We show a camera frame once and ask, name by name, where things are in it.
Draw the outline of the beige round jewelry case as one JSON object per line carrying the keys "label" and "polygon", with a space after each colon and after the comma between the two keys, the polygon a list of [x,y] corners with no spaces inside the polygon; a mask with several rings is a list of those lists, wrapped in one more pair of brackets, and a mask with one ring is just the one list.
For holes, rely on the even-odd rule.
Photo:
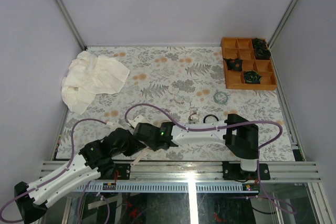
{"label": "beige round jewelry case", "polygon": [[148,148],[143,149],[142,152],[137,156],[137,158],[130,164],[131,167],[134,167],[136,164],[138,164],[139,161],[148,154],[148,151]]}

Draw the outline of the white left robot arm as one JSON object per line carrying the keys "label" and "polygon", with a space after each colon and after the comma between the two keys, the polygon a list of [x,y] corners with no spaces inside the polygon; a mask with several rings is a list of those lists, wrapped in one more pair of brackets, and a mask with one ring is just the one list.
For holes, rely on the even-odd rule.
{"label": "white left robot arm", "polygon": [[97,178],[109,179],[114,175],[112,158],[123,154],[131,156],[145,148],[130,131],[117,128],[101,140],[86,144],[68,164],[35,182],[20,182],[14,195],[23,223],[41,218],[58,199],[80,185]]}

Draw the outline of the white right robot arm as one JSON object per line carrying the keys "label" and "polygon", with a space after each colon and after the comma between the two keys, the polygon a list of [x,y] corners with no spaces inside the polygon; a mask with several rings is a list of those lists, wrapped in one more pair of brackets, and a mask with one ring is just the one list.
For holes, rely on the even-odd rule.
{"label": "white right robot arm", "polygon": [[131,125],[134,127],[133,137],[153,151],[200,143],[225,145],[240,159],[240,164],[233,168],[224,167],[223,177],[225,180],[245,182],[256,179],[259,157],[258,126],[255,124],[233,126],[245,122],[247,120],[243,117],[230,114],[226,120],[214,123],[178,126],[174,122],[164,122],[157,127],[142,116],[137,116]]}

